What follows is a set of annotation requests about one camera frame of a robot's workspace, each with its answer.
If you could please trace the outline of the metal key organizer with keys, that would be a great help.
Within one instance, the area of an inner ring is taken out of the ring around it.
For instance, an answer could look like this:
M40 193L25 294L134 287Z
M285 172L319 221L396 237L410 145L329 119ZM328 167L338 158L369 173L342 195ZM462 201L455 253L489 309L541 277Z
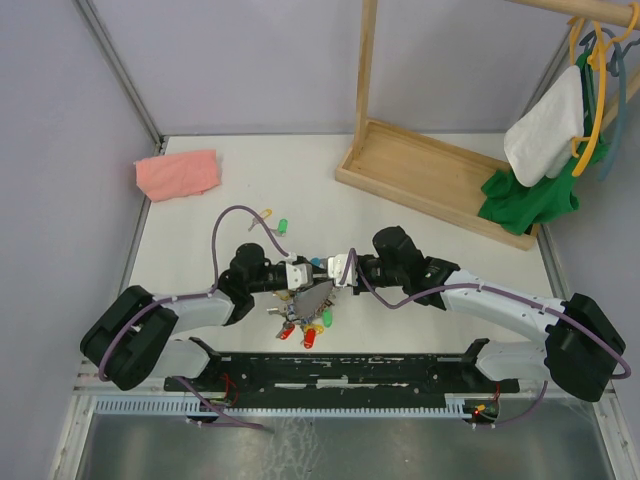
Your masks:
M275 290L273 295L283 303L282 306L270 308L270 315L279 315L284 321L275 335L278 340L290 338L296 329L302 333L301 345L305 349L314 346L316 338L332 325L331 307L335 296L331 295L335 287L332 280L314 281L311 265L327 270L327 258L313 258L298 264L284 263L286 279L285 290ZM316 284L327 283L328 291L323 296L300 296L300 293Z

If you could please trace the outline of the key with green tag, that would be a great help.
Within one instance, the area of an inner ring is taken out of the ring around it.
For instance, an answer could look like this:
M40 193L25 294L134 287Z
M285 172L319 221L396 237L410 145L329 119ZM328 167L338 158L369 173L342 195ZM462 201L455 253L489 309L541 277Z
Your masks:
M288 230L288 220L281 218L275 228L270 228L270 232L276 237L284 237Z

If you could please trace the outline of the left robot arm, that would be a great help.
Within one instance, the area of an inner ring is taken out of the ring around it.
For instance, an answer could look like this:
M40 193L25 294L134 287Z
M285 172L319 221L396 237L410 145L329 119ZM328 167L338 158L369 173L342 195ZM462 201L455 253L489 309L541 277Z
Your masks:
M148 378L175 376L209 390L221 378L218 355L204 341L179 340L177 334L231 326L254 308L255 294L263 292L291 294L286 319L309 320L331 293L335 272L332 258L272 263L261 246L243 244L214 290L162 297L139 285L127 288L84 335L80 351L102 379L123 391Z

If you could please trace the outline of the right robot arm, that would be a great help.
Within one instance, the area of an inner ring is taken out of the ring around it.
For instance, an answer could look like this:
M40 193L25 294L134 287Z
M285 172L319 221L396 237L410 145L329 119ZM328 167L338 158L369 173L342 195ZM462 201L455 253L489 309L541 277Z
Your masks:
M373 255L350 250L312 264L335 286L355 293L401 289L406 299L388 303L388 309L414 302L470 315L522 336L514 343L475 341L471 359L458 368L467 389L481 391L493 381L535 380L597 402L610 381L630 377L623 358L626 344L591 297L546 298L485 282L453 262L423 255L399 226L380 230L373 246Z

